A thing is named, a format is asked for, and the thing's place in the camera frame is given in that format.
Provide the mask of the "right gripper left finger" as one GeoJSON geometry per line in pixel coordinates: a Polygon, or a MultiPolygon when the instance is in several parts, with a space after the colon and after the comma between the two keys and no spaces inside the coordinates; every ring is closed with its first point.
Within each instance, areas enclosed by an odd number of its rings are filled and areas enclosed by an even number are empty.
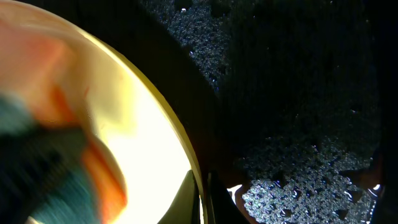
{"type": "Polygon", "coordinates": [[[158,224],[200,224],[200,196],[192,170],[187,172],[173,202],[158,224]]]}

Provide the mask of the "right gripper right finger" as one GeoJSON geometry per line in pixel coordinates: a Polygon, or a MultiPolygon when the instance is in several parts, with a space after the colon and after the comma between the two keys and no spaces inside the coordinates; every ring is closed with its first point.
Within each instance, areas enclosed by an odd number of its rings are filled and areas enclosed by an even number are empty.
{"type": "Polygon", "coordinates": [[[234,204],[227,188],[217,172],[208,174],[207,199],[208,223],[210,224],[249,224],[234,204]]]}

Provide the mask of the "yellow plate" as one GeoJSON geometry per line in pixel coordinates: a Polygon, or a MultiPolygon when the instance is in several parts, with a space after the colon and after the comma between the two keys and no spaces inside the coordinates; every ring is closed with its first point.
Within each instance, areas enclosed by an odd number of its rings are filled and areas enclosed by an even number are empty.
{"type": "MultiPolygon", "coordinates": [[[[192,145],[175,113],[147,77],[117,51],[65,19],[30,4],[1,2],[1,21],[62,40],[73,53],[66,101],[120,184],[126,207],[111,223],[158,223],[187,172],[193,171],[205,222],[192,145]]],[[[43,196],[37,223],[103,223],[97,192],[79,162],[43,196]]]]}

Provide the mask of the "green orange sponge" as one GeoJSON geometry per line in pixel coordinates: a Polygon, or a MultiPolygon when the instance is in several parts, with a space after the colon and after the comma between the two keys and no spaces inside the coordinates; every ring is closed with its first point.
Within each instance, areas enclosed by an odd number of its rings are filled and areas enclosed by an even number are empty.
{"type": "Polygon", "coordinates": [[[1,23],[1,222],[24,223],[41,198],[84,162],[103,223],[126,196],[71,111],[62,83],[74,56],[62,40],[1,23]]]}

